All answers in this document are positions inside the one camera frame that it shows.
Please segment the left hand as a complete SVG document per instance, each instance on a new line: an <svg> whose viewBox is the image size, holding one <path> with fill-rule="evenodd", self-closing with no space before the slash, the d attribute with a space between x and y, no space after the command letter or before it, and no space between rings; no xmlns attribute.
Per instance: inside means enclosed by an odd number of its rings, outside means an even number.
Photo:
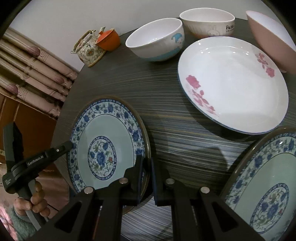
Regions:
<svg viewBox="0 0 296 241"><path fill-rule="evenodd" d="M30 201L18 197L14 201L14 209L20 216L26 216L26 210L31 210L34 213L39 213L43 217L50 215L48 202L45 199L45 192L40 182L35 182L36 192L32 195Z"/></svg>

